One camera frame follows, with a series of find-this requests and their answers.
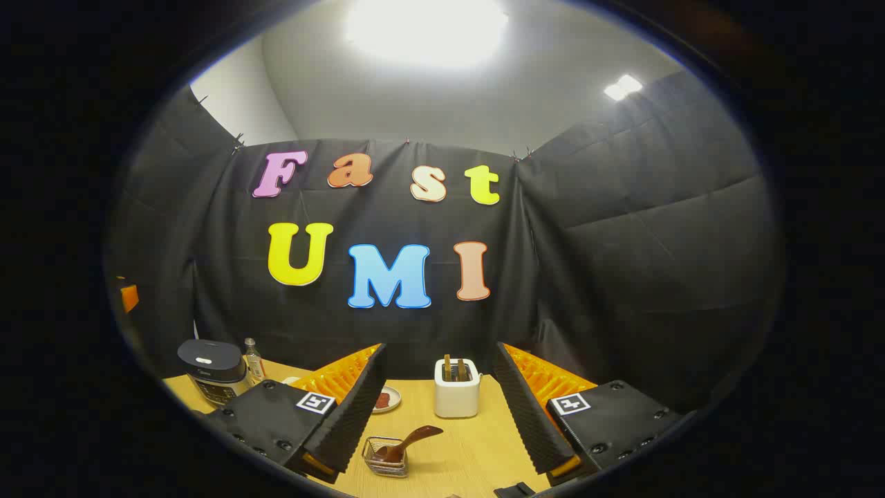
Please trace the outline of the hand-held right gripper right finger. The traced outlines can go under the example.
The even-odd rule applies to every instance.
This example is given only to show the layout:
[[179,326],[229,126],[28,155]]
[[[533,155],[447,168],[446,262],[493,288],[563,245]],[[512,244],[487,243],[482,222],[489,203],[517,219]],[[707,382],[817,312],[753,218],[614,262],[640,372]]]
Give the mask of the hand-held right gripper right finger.
[[638,456],[682,421],[628,382],[597,384],[511,344],[497,344],[493,376],[535,472],[551,486]]

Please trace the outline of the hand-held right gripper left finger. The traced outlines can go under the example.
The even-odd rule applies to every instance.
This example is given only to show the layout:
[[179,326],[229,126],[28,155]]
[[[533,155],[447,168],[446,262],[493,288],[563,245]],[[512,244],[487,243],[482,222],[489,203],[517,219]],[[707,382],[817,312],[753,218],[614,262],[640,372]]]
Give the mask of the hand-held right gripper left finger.
[[384,387],[386,353],[385,344],[374,344],[291,385],[263,381],[205,422],[265,460],[332,484],[346,472]]

